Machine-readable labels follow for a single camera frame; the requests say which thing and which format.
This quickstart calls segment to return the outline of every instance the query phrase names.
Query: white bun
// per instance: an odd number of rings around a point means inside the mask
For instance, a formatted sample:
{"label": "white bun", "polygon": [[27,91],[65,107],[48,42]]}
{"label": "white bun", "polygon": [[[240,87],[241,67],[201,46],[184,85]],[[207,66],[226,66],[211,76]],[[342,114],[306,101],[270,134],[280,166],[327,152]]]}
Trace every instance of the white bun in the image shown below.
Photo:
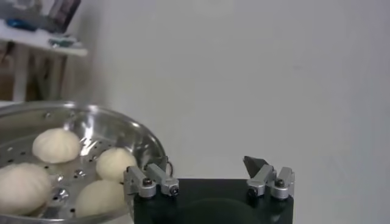
{"label": "white bun", "polygon": [[103,214],[125,206],[123,186],[98,180],[82,189],[76,199],[76,217]]}
{"label": "white bun", "polygon": [[65,163],[77,158],[81,151],[79,138],[62,128],[49,129],[35,138],[32,153],[47,163]]}
{"label": "white bun", "polygon": [[0,213],[25,215],[39,208],[51,194],[50,177],[34,164],[0,169]]}
{"label": "white bun", "polygon": [[123,172],[128,166],[137,162],[129,151],[123,148],[112,148],[100,155],[96,163],[96,172],[104,180],[123,182]]}

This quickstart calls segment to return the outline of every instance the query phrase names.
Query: metal bowl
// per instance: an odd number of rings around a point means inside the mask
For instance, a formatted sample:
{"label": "metal bowl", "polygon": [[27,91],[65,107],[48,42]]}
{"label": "metal bowl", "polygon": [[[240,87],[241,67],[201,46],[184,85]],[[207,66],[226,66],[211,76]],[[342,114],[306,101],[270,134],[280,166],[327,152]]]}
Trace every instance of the metal bowl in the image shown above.
{"label": "metal bowl", "polygon": [[[73,131],[83,147],[80,156],[63,164],[47,164],[32,154],[32,143],[42,132],[62,127]],[[72,102],[31,102],[0,109],[0,167],[34,163],[44,167],[53,183],[52,197],[31,216],[0,215],[0,223],[102,223],[124,215],[128,208],[107,214],[75,218],[78,193],[97,180],[96,159],[110,147],[124,147],[138,166],[166,165],[158,139],[133,119],[93,105]]]}

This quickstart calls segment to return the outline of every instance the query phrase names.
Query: screw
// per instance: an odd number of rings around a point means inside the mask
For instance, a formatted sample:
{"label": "screw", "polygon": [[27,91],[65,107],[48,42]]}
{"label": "screw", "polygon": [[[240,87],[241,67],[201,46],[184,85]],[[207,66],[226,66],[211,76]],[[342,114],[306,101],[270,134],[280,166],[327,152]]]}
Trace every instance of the screw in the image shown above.
{"label": "screw", "polygon": [[49,113],[49,112],[46,112],[44,115],[43,115],[43,118],[45,118],[45,119],[48,119],[48,118],[50,118],[51,117],[51,113]]}
{"label": "screw", "polygon": [[173,186],[170,188],[169,193],[171,193],[172,196],[176,197],[179,195],[179,188],[177,186]]}
{"label": "screw", "polygon": [[150,185],[152,185],[152,183],[153,183],[153,181],[152,181],[149,177],[144,178],[144,179],[142,180],[142,185],[143,185],[143,186],[150,186]]}
{"label": "screw", "polygon": [[285,187],[285,182],[282,179],[277,179],[275,181],[275,186],[276,187]]}
{"label": "screw", "polygon": [[248,196],[250,198],[257,198],[257,190],[253,188],[248,189]]}

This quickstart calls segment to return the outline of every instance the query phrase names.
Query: metal bracket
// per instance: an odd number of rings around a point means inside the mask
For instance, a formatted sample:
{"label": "metal bracket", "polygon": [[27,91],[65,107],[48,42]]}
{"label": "metal bracket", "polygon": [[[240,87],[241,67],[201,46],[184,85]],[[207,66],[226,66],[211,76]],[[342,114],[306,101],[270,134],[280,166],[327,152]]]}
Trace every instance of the metal bracket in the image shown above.
{"label": "metal bracket", "polygon": [[176,178],[169,177],[164,170],[156,164],[149,164],[146,167],[147,175],[161,186],[161,193],[168,196],[178,196],[179,181]]}
{"label": "metal bracket", "polygon": [[270,165],[263,165],[260,171],[252,178],[246,181],[249,189],[248,196],[257,198],[264,195],[266,185],[276,177],[276,170]]}
{"label": "metal bracket", "polygon": [[276,178],[270,185],[271,196],[276,199],[284,200],[289,195],[294,196],[295,173],[289,167],[283,167]]}
{"label": "metal bracket", "polygon": [[152,198],[156,194],[156,183],[137,166],[129,166],[124,172],[124,190],[126,195],[138,193],[140,197]]}

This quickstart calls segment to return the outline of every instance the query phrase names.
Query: bolt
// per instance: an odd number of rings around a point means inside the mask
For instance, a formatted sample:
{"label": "bolt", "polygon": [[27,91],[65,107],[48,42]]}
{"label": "bolt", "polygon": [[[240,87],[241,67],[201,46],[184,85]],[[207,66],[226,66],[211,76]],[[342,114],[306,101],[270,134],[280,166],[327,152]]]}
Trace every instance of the bolt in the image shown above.
{"label": "bolt", "polygon": [[285,182],[282,179],[277,179],[275,181],[275,186],[276,187],[285,187]]}
{"label": "bolt", "polygon": [[179,195],[179,188],[177,186],[173,186],[170,188],[169,193],[171,193],[172,196],[176,197]]}
{"label": "bolt", "polygon": [[256,189],[253,189],[253,188],[250,188],[248,189],[248,196],[250,198],[257,198],[257,190]]}
{"label": "bolt", "polygon": [[143,186],[150,186],[150,185],[152,185],[152,183],[153,183],[153,181],[152,181],[149,177],[144,178],[144,179],[142,180],[142,185],[143,185]]}

